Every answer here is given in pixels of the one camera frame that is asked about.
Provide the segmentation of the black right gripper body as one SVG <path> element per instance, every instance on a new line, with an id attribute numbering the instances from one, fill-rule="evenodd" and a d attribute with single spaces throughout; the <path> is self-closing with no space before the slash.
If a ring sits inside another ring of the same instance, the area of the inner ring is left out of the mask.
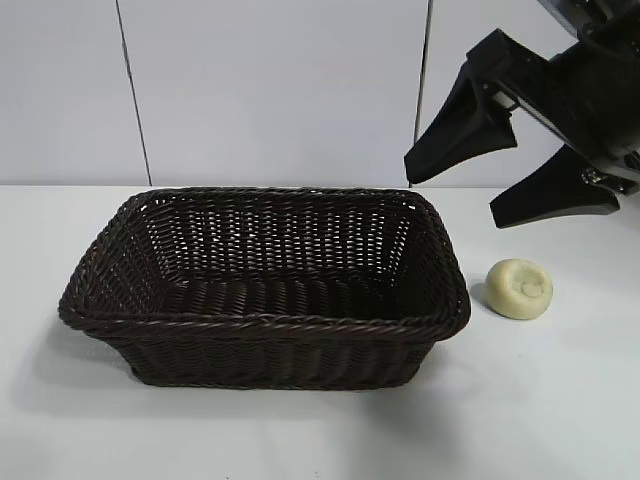
<path id="1" fill-rule="evenodd" d="M 474 75 L 583 159 L 587 180 L 639 190 L 639 17 L 586 23 L 577 41 L 545 59 L 497 29 L 467 54 Z"/>

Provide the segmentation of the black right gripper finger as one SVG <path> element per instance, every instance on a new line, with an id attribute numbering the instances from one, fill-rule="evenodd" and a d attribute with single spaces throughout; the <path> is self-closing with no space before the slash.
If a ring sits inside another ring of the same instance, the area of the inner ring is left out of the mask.
<path id="1" fill-rule="evenodd" d="M 590 165 L 561 147 L 529 176 L 490 202 L 495 225 L 510 228 L 575 215 L 609 215 L 619 210 L 615 194 L 585 179 Z"/>
<path id="2" fill-rule="evenodd" d="M 495 103 L 470 64 L 462 65 L 440 111 L 404 156 L 409 183 L 419 184 L 471 158 L 514 148 L 511 113 Z"/>

